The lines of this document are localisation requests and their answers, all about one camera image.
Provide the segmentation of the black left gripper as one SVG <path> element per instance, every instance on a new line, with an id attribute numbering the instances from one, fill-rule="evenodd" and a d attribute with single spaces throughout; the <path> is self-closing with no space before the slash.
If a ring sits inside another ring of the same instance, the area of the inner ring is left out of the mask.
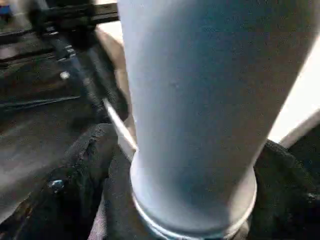
<path id="1" fill-rule="evenodd" d="M 27 5 L 27 18 L 32 30 L 43 38 L 79 31 L 91 32 L 96 25 L 120 19 L 115 2 L 31 2 Z M 95 41 L 87 50 L 95 84 L 70 43 L 58 37 L 52 38 L 50 45 L 54 49 L 58 64 L 69 73 L 72 85 L 90 104 L 96 121 L 108 119 L 101 100 L 104 98 L 120 118 L 128 117 L 128 103 L 123 91 L 118 87 L 114 64 L 100 42 Z"/>

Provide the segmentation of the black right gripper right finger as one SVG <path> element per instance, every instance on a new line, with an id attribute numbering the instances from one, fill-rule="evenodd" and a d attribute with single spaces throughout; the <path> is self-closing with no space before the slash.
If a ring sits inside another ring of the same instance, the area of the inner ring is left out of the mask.
<path id="1" fill-rule="evenodd" d="M 265 143 L 255 165 L 252 240 L 318 240 L 320 183 L 283 146 Z"/>

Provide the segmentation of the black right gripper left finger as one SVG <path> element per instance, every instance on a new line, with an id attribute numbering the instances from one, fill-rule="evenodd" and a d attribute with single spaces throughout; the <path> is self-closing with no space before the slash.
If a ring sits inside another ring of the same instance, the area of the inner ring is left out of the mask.
<path id="1" fill-rule="evenodd" d="M 0 224 L 2 240 L 86 240 L 118 145 L 112 125 L 94 125 Z"/>

